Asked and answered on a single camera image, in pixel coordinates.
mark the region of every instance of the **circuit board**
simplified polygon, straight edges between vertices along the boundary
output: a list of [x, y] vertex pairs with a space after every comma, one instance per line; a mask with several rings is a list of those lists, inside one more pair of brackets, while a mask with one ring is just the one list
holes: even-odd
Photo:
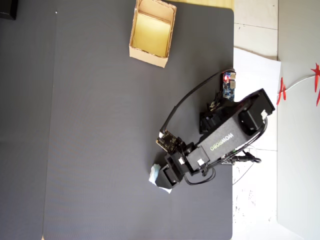
[[167, 130], [163, 134], [162, 138], [158, 137], [155, 142], [167, 153], [173, 153], [179, 144], [179, 140]]
[[236, 73], [225, 72], [222, 76], [222, 96], [230, 101], [235, 101]]

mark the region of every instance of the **white paper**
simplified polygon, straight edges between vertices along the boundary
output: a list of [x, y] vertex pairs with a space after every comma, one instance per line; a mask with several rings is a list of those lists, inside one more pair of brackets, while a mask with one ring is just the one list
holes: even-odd
[[[274, 108], [277, 107], [281, 62], [234, 48], [233, 67], [236, 71], [234, 101], [264, 89]], [[267, 117], [265, 133], [252, 146], [262, 150], [277, 150], [277, 111]]]
[[[153, 164], [153, 166], [151, 167], [149, 182], [152, 183], [153, 185], [157, 186], [156, 180], [157, 180], [158, 173], [159, 173], [160, 169], [161, 169], [161, 167], [159, 164]], [[165, 190], [168, 194], [170, 194], [172, 191], [172, 189], [167, 189], [167, 188], [163, 188], [160, 186], [158, 188]]]

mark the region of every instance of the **blue circuit board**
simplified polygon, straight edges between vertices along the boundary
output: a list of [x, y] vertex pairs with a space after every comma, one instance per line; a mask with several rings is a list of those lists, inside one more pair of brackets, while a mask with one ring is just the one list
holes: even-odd
[[235, 101], [236, 73], [225, 72], [222, 76], [222, 96], [230, 101]]

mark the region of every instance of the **black cable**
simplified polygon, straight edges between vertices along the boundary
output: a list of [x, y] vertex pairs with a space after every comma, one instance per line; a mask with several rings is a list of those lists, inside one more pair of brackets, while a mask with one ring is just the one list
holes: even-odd
[[219, 74], [223, 74], [225, 72], [234, 72], [235, 69], [232, 67], [226, 68], [223, 71], [218, 71], [215, 74], [211, 75], [210, 77], [208, 77], [206, 80], [204, 80], [203, 82], [201, 82], [200, 84], [198, 84], [194, 89], [192, 89], [190, 92], [188, 92], [179, 102], [176, 106], [174, 106], [174, 108], [172, 109], [172, 111], [170, 112], [169, 116], [167, 117], [167, 119], [165, 120], [163, 126], [160, 128], [160, 133], [164, 134], [166, 131], [166, 128], [171, 120], [171, 118], [173, 117], [173, 115], [175, 114], [176, 110], [178, 109], [178, 107], [180, 107], [180, 105], [191, 95], [193, 94], [195, 91], [197, 91], [199, 88], [201, 88], [203, 85], [205, 85], [206, 83], [208, 83], [212, 78], [214, 78], [216, 75]]
[[261, 163], [261, 159], [260, 158], [257, 158], [257, 157], [254, 157], [254, 156], [248, 156], [248, 155], [245, 155], [245, 156], [233, 156], [231, 158], [231, 162], [234, 163], [234, 162], [241, 162], [241, 163], [244, 163], [244, 162], [253, 162], [253, 163]]
[[198, 182], [191, 182], [189, 181], [189, 179], [187, 178], [187, 175], [184, 175], [184, 180], [186, 181], [187, 184], [189, 185], [200, 185], [200, 184], [205, 184], [207, 182], [210, 182], [212, 179], [214, 179], [216, 177], [216, 170], [214, 168], [211, 168], [212, 169], [212, 174], [210, 177], [208, 177], [207, 179], [203, 180], [203, 181], [198, 181]]
[[246, 156], [252, 156], [252, 157], [253, 157], [253, 160], [252, 160], [253, 163], [252, 163], [251, 166], [244, 172], [244, 174], [242, 174], [242, 176], [241, 176], [237, 181], [235, 181], [235, 182], [232, 184], [232, 186], [235, 185], [237, 182], [239, 182], [239, 181], [246, 175], [246, 173], [250, 170], [250, 168], [252, 168], [252, 166], [253, 166], [255, 163], [257, 163], [257, 164], [261, 163], [261, 159], [260, 159], [260, 158], [257, 158], [257, 157], [254, 157], [250, 152], [247, 152], [247, 151], [244, 151], [244, 150], [243, 150], [243, 153], [244, 153]]
[[205, 165], [205, 164], [202, 164], [202, 165], [200, 166], [200, 168], [201, 168], [201, 170], [202, 170], [202, 176], [203, 176], [203, 177], [207, 176], [207, 174], [208, 174], [208, 169], [207, 169], [206, 165]]
[[243, 145], [241, 148], [239, 148], [238, 150], [236, 150], [236, 151], [233, 152], [232, 154], [230, 154], [230, 155], [228, 155], [228, 156], [226, 156], [226, 157], [224, 157], [224, 158], [221, 158], [221, 159], [219, 159], [219, 160], [217, 160], [217, 161], [209, 164], [209, 165], [207, 166], [207, 168], [208, 168], [208, 169], [213, 168], [213, 167], [215, 167], [215, 166], [223, 163], [224, 161], [229, 160], [229, 159], [232, 158], [233, 156], [237, 155], [238, 153], [240, 153], [241, 151], [243, 151], [244, 149], [246, 149], [249, 145], [251, 145], [253, 142], [255, 142], [256, 140], [258, 140], [258, 139], [264, 134], [264, 132], [265, 132], [266, 129], [267, 129], [267, 125], [268, 125], [268, 119], [265, 118], [265, 119], [264, 119], [264, 126], [263, 126], [262, 130], [261, 130], [256, 136], [254, 136], [250, 141], [248, 141], [245, 145]]

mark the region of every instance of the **open cardboard box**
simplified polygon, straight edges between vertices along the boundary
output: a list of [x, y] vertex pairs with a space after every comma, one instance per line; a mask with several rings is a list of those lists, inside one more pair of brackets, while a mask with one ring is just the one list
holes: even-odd
[[129, 55], [164, 68], [168, 61], [177, 7], [160, 0], [136, 0]]

